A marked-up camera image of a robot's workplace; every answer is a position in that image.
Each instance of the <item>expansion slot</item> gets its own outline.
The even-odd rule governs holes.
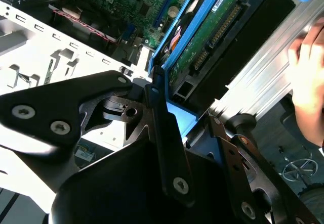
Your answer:
[[[190,65],[195,68],[204,62],[207,54],[204,53],[206,44],[209,42],[210,37],[213,35],[215,27],[218,27],[226,12],[232,7],[236,0],[216,0],[211,11],[203,21],[202,25],[183,51],[177,62],[169,71],[169,86],[176,87],[175,82],[179,76],[185,72]]]
[[[155,28],[157,28],[159,26],[159,24],[160,24],[163,16],[165,15],[165,13],[166,13],[166,11],[167,11],[167,9],[168,9],[171,1],[172,0],[165,0],[165,2],[163,3],[162,8],[160,9],[160,11],[159,11],[159,13],[157,15],[157,18],[156,18],[156,20],[155,20],[155,22],[153,24],[153,26]]]
[[[217,44],[218,40],[223,36],[227,28],[231,25],[231,23],[235,20],[242,7],[240,5],[236,5],[230,15],[227,17],[222,26],[217,30],[215,36],[210,40],[209,46],[214,48]]]

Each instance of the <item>floor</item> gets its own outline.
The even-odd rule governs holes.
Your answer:
[[[253,135],[257,140],[258,148],[261,154],[272,164],[278,172],[282,172],[287,162],[283,155],[279,152],[279,146],[285,150],[285,154],[291,160],[308,157],[301,143],[289,134],[280,122],[280,117],[285,113],[281,104],[273,107],[263,118],[258,121],[257,127],[253,131]],[[310,178],[312,184],[324,183],[324,157],[315,146],[307,146],[308,150],[312,152],[313,159],[318,163],[317,173]],[[303,182],[289,182],[286,183],[291,189],[298,194],[306,186]]]

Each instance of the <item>cable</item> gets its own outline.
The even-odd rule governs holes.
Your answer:
[[[106,35],[103,35],[103,34],[98,33],[94,28],[92,28],[92,27],[89,26],[88,24],[86,24],[86,23],[80,21],[79,19],[76,19],[76,18],[74,18],[74,17],[72,17],[72,16],[70,16],[70,15],[67,15],[67,14],[65,14],[65,13],[62,13],[62,12],[59,11],[59,10],[53,10],[53,12],[56,13],[57,15],[63,16],[63,17],[65,17],[65,18],[71,19],[72,21],[81,24],[83,27],[86,27],[88,30],[90,30],[91,32],[95,33],[96,35],[102,37],[104,40],[109,41],[109,42],[111,42],[111,43],[114,43],[114,42],[112,42],[111,40],[109,40],[109,39],[106,37]]]

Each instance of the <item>bolt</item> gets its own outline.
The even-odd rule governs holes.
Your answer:
[[[217,118],[214,118],[214,122],[215,122],[216,124],[221,124],[221,122],[220,122],[219,119],[217,119]]]
[[[156,88],[152,87],[152,91],[158,94],[158,90]]]
[[[119,77],[118,81],[122,82],[122,83],[126,83],[127,81],[125,80],[125,78]]]
[[[305,224],[303,222],[303,220],[301,218],[299,218],[299,217],[296,217],[296,222],[297,222],[297,224]]]
[[[71,127],[68,123],[64,121],[54,121],[51,124],[51,131],[58,135],[66,135],[71,131]]]
[[[20,118],[20,119],[30,119],[35,116],[36,112],[35,110],[27,105],[18,105],[15,106],[11,113],[13,116]]]
[[[252,220],[255,219],[255,217],[256,217],[255,211],[249,203],[242,202],[241,208],[242,208],[242,211],[244,212],[244,214],[247,215],[250,219],[252,219]]]
[[[174,178],[173,187],[176,189],[176,191],[183,195],[186,195],[189,192],[189,186],[187,182],[181,177]]]
[[[243,142],[245,145],[247,145],[249,142],[247,139],[245,139],[244,137],[240,137],[239,138],[241,140],[241,142]]]

